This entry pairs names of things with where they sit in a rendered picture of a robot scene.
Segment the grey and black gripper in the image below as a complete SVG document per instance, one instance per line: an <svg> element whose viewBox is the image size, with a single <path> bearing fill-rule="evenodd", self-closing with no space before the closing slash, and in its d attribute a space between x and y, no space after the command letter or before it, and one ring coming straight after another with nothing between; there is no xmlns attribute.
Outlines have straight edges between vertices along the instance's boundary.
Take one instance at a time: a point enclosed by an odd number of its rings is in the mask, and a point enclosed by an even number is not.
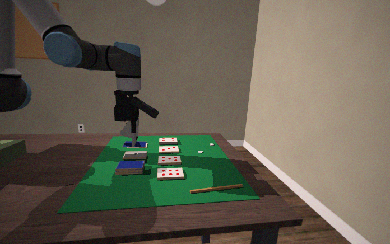
<svg viewBox="0 0 390 244"><path fill-rule="evenodd" d="M120 134L124 137L132 138L132 147L136 144L138 138L138 117L139 108L130 103L133 99L133 95L139 94L138 91L114 91L116 98L116 105L114 107L114 119L115 121L128 121ZM127 95L129 97L127 97ZM137 125L137 127L136 127Z"/></svg>

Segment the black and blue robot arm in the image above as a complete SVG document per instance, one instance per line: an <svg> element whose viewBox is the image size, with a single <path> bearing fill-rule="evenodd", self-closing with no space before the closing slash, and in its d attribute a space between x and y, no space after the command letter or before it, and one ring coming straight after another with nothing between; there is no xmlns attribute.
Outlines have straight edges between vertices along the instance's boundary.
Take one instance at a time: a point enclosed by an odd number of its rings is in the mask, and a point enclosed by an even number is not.
<svg viewBox="0 0 390 244"><path fill-rule="evenodd" d="M15 5L41 36L44 51L55 64L115 71L117 89L141 89L139 46L117 41L114 46L96 45L81 40L50 0L0 0L0 112L24 108L32 95L15 68Z"/></svg>

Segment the green felt mat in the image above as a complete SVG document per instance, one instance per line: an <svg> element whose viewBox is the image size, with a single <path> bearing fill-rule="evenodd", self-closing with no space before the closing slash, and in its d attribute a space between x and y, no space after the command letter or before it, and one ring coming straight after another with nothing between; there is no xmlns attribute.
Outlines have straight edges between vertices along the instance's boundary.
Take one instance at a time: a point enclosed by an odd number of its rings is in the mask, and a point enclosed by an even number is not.
<svg viewBox="0 0 390 244"><path fill-rule="evenodd" d="M159 138L178 144L159 144ZM57 214L260 199L210 135L138 136L147 148L122 147L125 141L132 138L112 137ZM179 153L159 153L159 146L178 146ZM147 157L123 159L126 151L147 151ZM159 156L180 156L181 165L158 165ZM145 161L143 173L116 175L119 161ZM182 168L184 179L157 180L158 168ZM190 193L237 184L243 187Z"/></svg>

